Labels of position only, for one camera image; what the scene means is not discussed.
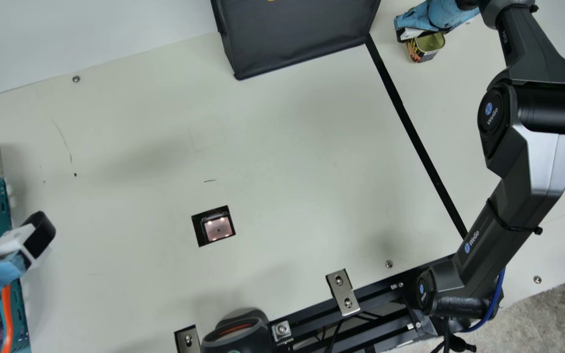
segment screw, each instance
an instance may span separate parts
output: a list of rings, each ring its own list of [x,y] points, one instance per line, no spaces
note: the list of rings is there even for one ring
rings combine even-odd
[[[287,326],[280,324],[278,325],[278,327],[276,327],[276,330],[278,331],[278,333],[280,333],[281,335],[284,335],[285,333],[287,333]]]

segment square sensor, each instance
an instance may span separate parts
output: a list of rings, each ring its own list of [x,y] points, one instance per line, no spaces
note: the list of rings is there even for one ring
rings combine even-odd
[[[235,235],[231,211],[228,206],[214,208],[191,216],[191,221],[200,248]]]

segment white wall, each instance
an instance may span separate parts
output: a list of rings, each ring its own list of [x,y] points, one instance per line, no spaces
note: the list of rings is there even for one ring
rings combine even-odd
[[[0,92],[215,30],[208,0],[0,0]]]

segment black storage box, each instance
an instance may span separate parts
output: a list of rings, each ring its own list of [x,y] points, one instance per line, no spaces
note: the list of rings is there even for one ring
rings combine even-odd
[[[381,0],[211,0],[242,80],[365,43]]]

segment white table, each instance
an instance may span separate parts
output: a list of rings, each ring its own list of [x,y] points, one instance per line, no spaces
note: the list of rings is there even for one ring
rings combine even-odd
[[[390,23],[414,4],[385,1],[372,34],[469,226],[497,183],[475,114],[500,48],[475,22],[409,64]],[[35,353],[172,352],[180,328],[275,319],[329,299],[328,273],[359,288],[460,244],[365,47],[237,82],[213,33],[76,74],[0,94],[14,221],[41,209],[58,230],[23,279]],[[237,235],[198,248],[191,215],[223,205]],[[549,220],[505,306],[565,281],[565,196]]]

